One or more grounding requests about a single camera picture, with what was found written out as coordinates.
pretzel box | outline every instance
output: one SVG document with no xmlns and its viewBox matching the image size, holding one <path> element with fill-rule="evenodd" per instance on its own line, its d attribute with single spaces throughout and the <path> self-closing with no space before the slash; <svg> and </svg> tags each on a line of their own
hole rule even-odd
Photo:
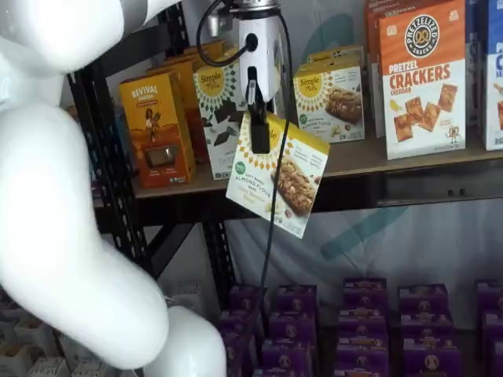
<svg viewBox="0 0 503 377">
<path fill-rule="evenodd" d="M 483 66 L 483 138 L 489 151 L 503 149 L 503 4 L 487 0 L 483 25 L 485 64 Z"/>
<path fill-rule="evenodd" d="M 449 310 L 449 294 L 444 284 L 400 287 L 398 303 L 400 310 L 446 312 Z"/>
<path fill-rule="evenodd" d="M 403 339 L 403 375 L 461 377 L 461 351 L 454 339 Z"/>
<path fill-rule="evenodd" d="M 386 334 L 387 323 L 379 309 L 341 309 L 338 330 L 358 335 Z"/>
<path fill-rule="evenodd" d="M 344 305 L 377 308 L 386 313 L 386 286 L 386 279 L 381 278 L 344 279 Z"/>
<path fill-rule="evenodd" d="M 310 345 L 291 339 L 267 339 L 262 346 L 264 368 L 282 368 L 313 377 Z"/>
<path fill-rule="evenodd" d="M 451 336 L 454 332 L 450 313 L 402 312 L 400 328 L 403 338 Z"/>
<path fill-rule="evenodd" d="M 464 68 L 464 0 L 380 19 L 388 159 L 464 148 Z"/>
<path fill-rule="evenodd" d="M 355 367 L 368 365 L 382 368 L 384 375 L 389 375 L 389 352 L 386 335 L 340 336 L 337 341 L 337 362 Z"/>
</svg>

text pretzel crackers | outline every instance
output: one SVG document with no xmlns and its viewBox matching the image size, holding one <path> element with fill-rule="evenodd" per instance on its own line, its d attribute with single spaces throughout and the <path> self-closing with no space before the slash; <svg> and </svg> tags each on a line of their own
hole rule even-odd
<svg viewBox="0 0 503 377">
<path fill-rule="evenodd" d="M 464 0 L 381 18 L 388 159 L 465 145 Z"/>
</svg>

stacked purple boxes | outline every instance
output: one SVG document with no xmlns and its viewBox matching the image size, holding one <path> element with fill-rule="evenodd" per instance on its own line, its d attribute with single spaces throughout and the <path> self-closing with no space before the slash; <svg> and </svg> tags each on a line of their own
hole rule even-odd
<svg viewBox="0 0 503 377">
<path fill-rule="evenodd" d="M 461 377 L 461 351 L 445 285 L 400 287 L 398 300 L 403 375 Z"/>
<path fill-rule="evenodd" d="M 386 287 L 379 278 L 344 281 L 334 376 L 389 376 Z"/>
</svg>

wooden shelf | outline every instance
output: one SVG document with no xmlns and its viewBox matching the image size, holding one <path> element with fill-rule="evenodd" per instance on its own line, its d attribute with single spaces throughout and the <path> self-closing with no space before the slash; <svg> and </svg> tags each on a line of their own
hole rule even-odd
<svg viewBox="0 0 503 377">
<path fill-rule="evenodd" d="M 325 168 L 325 178 L 341 178 L 371 173 L 384 173 L 417 169 L 423 167 L 445 166 L 454 163 L 503 159 L 503 151 L 487 152 L 476 135 L 469 135 L 466 149 L 437 153 L 434 155 L 409 157 L 388 161 L 386 143 L 383 138 L 368 139 L 332 145 Z M 201 192 L 225 190 L 227 180 L 214 181 L 209 165 L 198 167 L 197 176 L 189 185 L 176 185 L 162 188 L 142 188 L 138 179 L 134 180 L 134 191 L 139 199 L 158 196 L 173 196 Z"/>
</svg>

almond flour bar box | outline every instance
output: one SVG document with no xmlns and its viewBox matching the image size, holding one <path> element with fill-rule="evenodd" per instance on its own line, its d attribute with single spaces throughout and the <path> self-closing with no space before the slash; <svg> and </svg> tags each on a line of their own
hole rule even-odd
<svg viewBox="0 0 503 377">
<path fill-rule="evenodd" d="M 285 121 L 268 113 L 267 122 L 270 128 L 270 153 L 256 155 L 252 152 L 250 116 L 245 113 L 226 196 L 269 221 Z M 306 229 L 329 149 L 329 144 L 298 129 L 294 124 L 288 128 L 274 224 L 299 238 L 302 238 Z"/>
</svg>

